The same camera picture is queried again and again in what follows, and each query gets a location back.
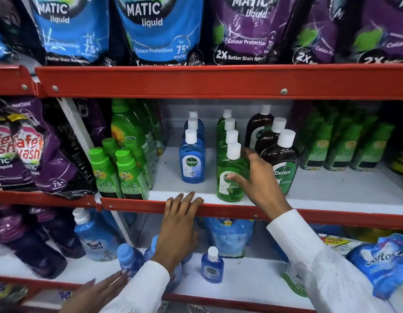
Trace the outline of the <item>row of wrapped green bottles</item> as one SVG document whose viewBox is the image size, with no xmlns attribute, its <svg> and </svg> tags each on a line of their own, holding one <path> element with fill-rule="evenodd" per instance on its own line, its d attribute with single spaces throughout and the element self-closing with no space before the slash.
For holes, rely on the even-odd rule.
<svg viewBox="0 0 403 313">
<path fill-rule="evenodd" d="M 381 161 L 395 125 L 351 101 L 314 102 L 299 128 L 299 166 L 318 171 L 371 171 Z"/>
</svg>

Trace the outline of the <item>small green bottle green cap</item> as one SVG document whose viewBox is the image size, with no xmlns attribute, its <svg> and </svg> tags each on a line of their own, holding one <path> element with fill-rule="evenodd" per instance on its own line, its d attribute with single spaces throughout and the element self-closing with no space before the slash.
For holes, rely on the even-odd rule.
<svg viewBox="0 0 403 313">
<path fill-rule="evenodd" d="M 110 138 L 103 139 L 102 147 L 103 147 L 105 154 L 115 164 L 117 162 L 116 151 L 120 150 L 120 147 L 117 144 L 115 138 L 110 137 Z"/>
<path fill-rule="evenodd" d="M 117 150 L 117 170 L 125 199 L 148 200 L 149 189 L 141 169 L 129 150 Z"/>
<path fill-rule="evenodd" d="M 143 173 L 147 174 L 147 159 L 141 146 L 139 146 L 136 139 L 125 140 L 125 148 L 129 150 L 131 156 L 135 159 L 136 164 L 139 166 Z"/>
<path fill-rule="evenodd" d="M 102 147 L 91 148 L 88 152 L 96 186 L 104 198 L 124 199 L 117 169 Z"/>
</svg>

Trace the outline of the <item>light blue refill pouch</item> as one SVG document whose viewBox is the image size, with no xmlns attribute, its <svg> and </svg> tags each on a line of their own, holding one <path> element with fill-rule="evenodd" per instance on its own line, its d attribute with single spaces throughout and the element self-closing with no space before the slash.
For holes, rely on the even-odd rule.
<svg viewBox="0 0 403 313">
<path fill-rule="evenodd" d="M 205 217 L 210 241 L 222 258 L 243 258 L 250 244 L 254 220 Z"/>
</svg>

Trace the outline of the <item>red yellow white packet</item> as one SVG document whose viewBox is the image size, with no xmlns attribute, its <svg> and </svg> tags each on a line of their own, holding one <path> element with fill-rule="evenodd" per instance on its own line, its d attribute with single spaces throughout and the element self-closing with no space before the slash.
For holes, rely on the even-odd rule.
<svg viewBox="0 0 403 313">
<path fill-rule="evenodd" d="M 319 233 L 318 236 L 326 246 L 339 252 L 343 257 L 346 257 L 346 255 L 356 247 L 365 244 L 365 242 L 362 241 L 322 233 Z"/>
</svg>

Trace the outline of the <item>person's left hand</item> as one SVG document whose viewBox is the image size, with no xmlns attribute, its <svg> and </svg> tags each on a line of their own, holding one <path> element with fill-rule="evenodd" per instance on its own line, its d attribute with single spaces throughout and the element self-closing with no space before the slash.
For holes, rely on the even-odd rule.
<svg viewBox="0 0 403 313">
<path fill-rule="evenodd" d="M 193 252 L 199 242 L 199 234 L 194 229 L 194 218 L 180 216 L 180 205 L 187 195 L 178 194 L 174 198 L 171 213 L 161 224 L 161 229 L 157 239 L 156 251 L 152 261 L 161 264 L 168 273 L 173 273 L 174 269 L 191 252 Z M 199 206 L 204 202 L 201 197 L 193 199 L 195 201 L 195 215 Z"/>
</svg>

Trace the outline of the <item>purple detergent pouch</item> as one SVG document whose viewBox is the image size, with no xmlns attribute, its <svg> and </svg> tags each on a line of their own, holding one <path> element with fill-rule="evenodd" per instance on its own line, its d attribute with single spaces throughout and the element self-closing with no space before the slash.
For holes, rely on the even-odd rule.
<svg viewBox="0 0 403 313">
<path fill-rule="evenodd" d="M 214 65 L 264 65 L 277 54 L 297 0 L 210 0 Z"/>
<path fill-rule="evenodd" d="M 354 0 L 347 63 L 403 63 L 403 0 Z"/>
<path fill-rule="evenodd" d="M 347 0 L 313 0 L 291 46 L 292 64 L 333 63 L 346 3 Z"/>
</svg>

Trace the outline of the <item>large green cleaner bottle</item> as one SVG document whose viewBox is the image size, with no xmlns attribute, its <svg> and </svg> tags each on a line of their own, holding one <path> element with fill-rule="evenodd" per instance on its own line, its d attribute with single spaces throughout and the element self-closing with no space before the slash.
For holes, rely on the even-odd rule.
<svg viewBox="0 0 403 313">
<path fill-rule="evenodd" d="M 111 133 L 121 149 L 125 149 L 124 142 L 136 139 L 142 147 L 147 159 L 147 174 L 143 173 L 149 190 L 154 187 L 154 173 L 157 160 L 156 145 L 149 127 L 140 119 L 124 98 L 112 98 Z"/>
<path fill-rule="evenodd" d="M 165 152 L 166 142 L 157 103 L 154 99 L 141 98 L 138 99 L 138 102 L 146 114 L 146 119 L 156 144 L 157 157 L 161 157 Z"/>
</svg>

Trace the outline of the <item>green liquid bottle white cap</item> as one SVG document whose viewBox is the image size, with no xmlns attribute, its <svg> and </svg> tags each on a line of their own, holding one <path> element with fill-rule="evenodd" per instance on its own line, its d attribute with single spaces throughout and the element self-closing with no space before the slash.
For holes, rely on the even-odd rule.
<svg viewBox="0 0 403 313">
<path fill-rule="evenodd" d="M 222 117 L 218 120 L 216 127 L 224 127 L 225 125 L 225 120 L 228 118 L 232 118 L 232 110 L 231 109 L 225 109 L 223 111 Z"/>
<path fill-rule="evenodd" d="M 219 142 L 226 138 L 227 131 L 235 129 L 236 121 L 233 117 L 220 118 L 216 125 L 216 141 Z"/>
<path fill-rule="evenodd" d="M 239 142 L 239 132 L 228 130 L 219 137 L 217 142 L 217 157 L 223 156 L 227 152 L 228 144 Z"/>
<path fill-rule="evenodd" d="M 227 144 L 226 150 L 222 150 L 217 156 L 217 197 L 228 203 L 236 203 L 242 200 L 244 191 L 229 176 L 239 174 L 248 178 L 249 165 L 241 154 L 241 144 L 232 142 Z"/>
</svg>

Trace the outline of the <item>red metal shelf rail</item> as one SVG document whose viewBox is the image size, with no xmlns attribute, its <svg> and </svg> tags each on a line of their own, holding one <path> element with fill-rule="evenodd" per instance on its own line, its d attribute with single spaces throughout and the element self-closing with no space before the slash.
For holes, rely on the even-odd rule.
<svg viewBox="0 0 403 313">
<path fill-rule="evenodd" d="M 403 63 L 184 67 L 39 67 L 66 98 L 403 100 Z"/>
<path fill-rule="evenodd" d="M 0 95 L 36 95 L 28 69 L 21 65 L 0 65 Z"/>
<path fill-rule="evenodd" d="M 42 192 L 3 191 L 1 189 L 0 204 L 101 209 L 100 204 L 96 202 L 93 195 L 85 196 L 77 200 L 68 200 Z"/>
<path fill-rule="evenodd" d="M 47 279 L 40 280 L 40 279 L 15 278 L 6 276 L 0 276 L 0 282 L 18 283 L 25 285 L 29 288 L 29 291 L 32 293 L 30 297 L 33 297 L 40 291 L 44 291 L 46 289 L 76 290 L 82 286 L 82 284 L 78 283 L 64 283 Z M 166 301 L 191 303 L 202 306 L 214 306 L 226 309 L 247 310 L 258 313 L 316 313 L 316 311 L 312 309 L 293 308 L 281 305 L 269 305 L 269 304 L 260 304 L 260 303 L 235 301 L 235 300 L 203 298 L 198 296 L 180 295 L 175 293 L 167 293 L 162 297 L 162 299 Z"/>
<path fill-rule="evenodd" d="M 137 213 L 164 214 L 165 202 L 152 200 L 127 200 L 102 198 L 97 210 L 126 211 Z M 403 230 L 403 215 L 381 213 L 364 213 L 351 211 L 325 211 L 298 209 L 307 221 L 322 225 L 358 226 Z M 258 207 L 245 205 L 219 205 L 203 203 L 199 206 L 197 216 L 224 217 L 247 220 L 271 220 Z"/>
</svg>

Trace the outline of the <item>purple pouch pink label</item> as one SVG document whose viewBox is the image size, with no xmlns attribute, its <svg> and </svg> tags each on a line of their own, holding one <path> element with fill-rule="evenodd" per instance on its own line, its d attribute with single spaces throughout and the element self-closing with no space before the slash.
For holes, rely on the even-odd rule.
<svg viewBox="0 0 403 313">
<path fill-rule="evenodd" d="M 24 191 L 31 186 L 31 177 L 18 156 L 9 124 L 0 116 L 0 187 Z"/>
<path fill-rule="evenodd" d="M 18 156 L 40 191 L 69 200 L 97 192 L 89 160 L 55 99 L 22 97 L 7 105 Z"/>
</svg>

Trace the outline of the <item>dark purple pouch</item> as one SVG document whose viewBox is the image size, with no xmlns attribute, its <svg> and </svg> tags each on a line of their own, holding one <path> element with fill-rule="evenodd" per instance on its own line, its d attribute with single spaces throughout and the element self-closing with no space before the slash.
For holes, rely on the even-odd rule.
<svg viewBox="0 0 403 313">
<path fill-rule="evenodd" d="M 73 101 L 94 146 L 102 147 L 107 126 L 98 101 L 94 98 L 74 98 Z"/>
</svg>

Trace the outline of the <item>green white pouch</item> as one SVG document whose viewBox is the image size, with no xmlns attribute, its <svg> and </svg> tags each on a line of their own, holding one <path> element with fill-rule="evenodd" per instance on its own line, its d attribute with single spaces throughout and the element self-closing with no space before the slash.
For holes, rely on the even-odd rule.
<svg viewBox="0 0 403 313">
<path fill-rule="evenodd" d="M 303 298 L 308 298 L 303 280 L 298 275 L 291 262 L 288 262 L 285 271 L 282 273 L 282 278 L 295 294 Z"/>
</svg>

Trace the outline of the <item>brown liquid bottle white cap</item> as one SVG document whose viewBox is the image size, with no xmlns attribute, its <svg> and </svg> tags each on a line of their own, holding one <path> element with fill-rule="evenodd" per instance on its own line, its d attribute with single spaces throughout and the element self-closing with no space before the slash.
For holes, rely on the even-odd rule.
<svg viewBox="0 0 403 313">
<path fill-rule="evenodd" d="M 244 146 L 250 149 L 255 148 L 255 144 L 260 135 L 260 131 L 267 126 L 272 126 L 274 116 L 271 114 L 272 105 L 262 104 L 259 112 L 253 115 L 247 123 Z"/>
<path fill-rule="evenodd" d="M 260 154 L 263 160 L 272 165 L 273 174 L 284 196 L 289 193 L 299 165 L 299 152 L 294 147 L 295 135 L 293 130 L 282 130 L 277 142 Z"/>
<path fill-rule="evenodd" d="M 286 123 L 286 118 L 275 117 L 271 126 L 265 126 L 258 132 L 254 149 L 259 156 L 265 149 L 276 144 L 281 131 L 285 129 Z"/>
</svg>

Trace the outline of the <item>small light blue bottle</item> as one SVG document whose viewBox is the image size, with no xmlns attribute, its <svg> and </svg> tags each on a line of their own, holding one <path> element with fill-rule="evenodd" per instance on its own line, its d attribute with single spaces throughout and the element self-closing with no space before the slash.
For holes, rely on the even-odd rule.
<svg viewBox="0 0 403 313">
<path fill-rule="evenodd" d="M 145 263 L 141 251 L 127 243 L 123 243 L 118 247 L 117 258 L 121 269 L 125 271 L 129 279 L 132 279 Z"/>
<path fill-rule="evenodd" d="M 156 245 L 157 245 L 157 239 L 158 239 L 158 235 L 154 236 L 152 238 L 152 242 L 151 242 L 151 246 L 149 248 L 146 249 L 145 253 L 143 254 L 144 257 L 144 261 L 148 262 L 149 260 L 151 260 L 151 258 L 153 257 L 155 251 L 156 251 Z M 170 281 L 166 286 L 165 289 L 165 293 L 171 293 L 173 292 L 173 290 L 175 290 L 177 288 L 177 286 L 181 283 L 181 280 L 183 278 L 183 267 L 184 264 L 186 264 L 193 256 L 193 252 L 191 252 L 190 254 L 188 254 L 182 261 L 181 264 L 178 265 L 173 273 L 170 276 Z"/>
</svg>

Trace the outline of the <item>dark colourful packet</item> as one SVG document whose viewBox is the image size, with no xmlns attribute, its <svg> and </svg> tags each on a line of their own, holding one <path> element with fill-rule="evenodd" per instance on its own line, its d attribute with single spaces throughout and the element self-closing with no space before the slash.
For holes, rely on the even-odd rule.
<svg viewBox="0 0 403 313">
<path fill-rule="evenodd" d="M 0 304 L 18 304 L 28 294 L 28 288 L 21 284 L 0 282 Z"/>
</svg>

